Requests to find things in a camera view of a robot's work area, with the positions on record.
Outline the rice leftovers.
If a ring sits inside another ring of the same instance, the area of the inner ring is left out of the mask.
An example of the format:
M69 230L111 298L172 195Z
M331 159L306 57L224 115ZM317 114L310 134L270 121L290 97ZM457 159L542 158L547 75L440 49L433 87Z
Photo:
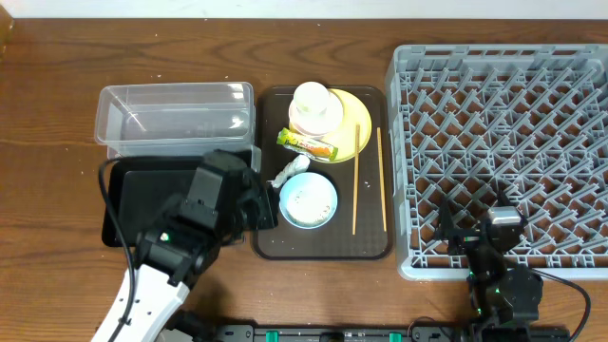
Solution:
M291 219L303 226L322 223L333 210L332 200L325 192L316 194L306 188L294 190L288 197L286 208Z

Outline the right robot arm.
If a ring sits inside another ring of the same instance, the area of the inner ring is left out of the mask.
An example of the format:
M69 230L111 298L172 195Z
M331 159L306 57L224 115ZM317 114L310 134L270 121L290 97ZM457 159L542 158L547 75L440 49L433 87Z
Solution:
M434 237L447 243L447 252L464 255L471 306L478 316L461 332L463 341L530 341L530 323L539 319L543 282L527 267L509 262L504 254L514 248L526 218L500 196L474 227L456 226L447 199L439 207Z

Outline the green orange snack wrapper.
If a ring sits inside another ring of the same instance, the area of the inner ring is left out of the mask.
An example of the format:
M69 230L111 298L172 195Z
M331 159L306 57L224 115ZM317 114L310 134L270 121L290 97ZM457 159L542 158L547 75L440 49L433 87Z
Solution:
M287 128L283 128L278 133L276 143L295 152L305 154L311 159L323 162L333 161L338 152L338 148L329 143L309 138Z

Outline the light blue bowl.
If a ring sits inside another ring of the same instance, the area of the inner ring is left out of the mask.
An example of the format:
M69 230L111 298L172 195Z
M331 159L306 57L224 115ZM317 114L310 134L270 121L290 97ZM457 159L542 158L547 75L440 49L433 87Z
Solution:
M303 226L295 223L287 212L287 202L288 197L293 193L294 190L299 188L306 188L313 190L316 194L320 194L321 192L325 192L328 198L332 200L332 211L330 215L327 217L325 221L318 225L314 226ZM279 210L282 216L293 226L305 229L312 230L321 227L322 225L328 223L333 215L335 214L338 207L338 196L337 191L334 185L324 176L318 173L313 172L305 172L298 175L295 175L288 179L285 184L282 186L279 192Z

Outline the white napkin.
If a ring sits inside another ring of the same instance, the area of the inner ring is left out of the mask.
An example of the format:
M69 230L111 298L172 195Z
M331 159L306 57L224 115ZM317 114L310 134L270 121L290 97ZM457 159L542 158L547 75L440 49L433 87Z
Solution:
M270 180L270 184L273 188L280 188L289 178L303 173L308 170L311 160L308 156L299 154L293 161L289 162L273 180Z

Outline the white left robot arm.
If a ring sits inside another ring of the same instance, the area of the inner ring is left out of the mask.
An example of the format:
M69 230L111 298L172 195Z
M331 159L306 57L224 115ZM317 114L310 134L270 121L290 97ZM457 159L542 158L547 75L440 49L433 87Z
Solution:
M199 167L187 195L175 194L124 249L123 283L96 341L153 341L222 247L246 231L277 225L276 191L249 167Z

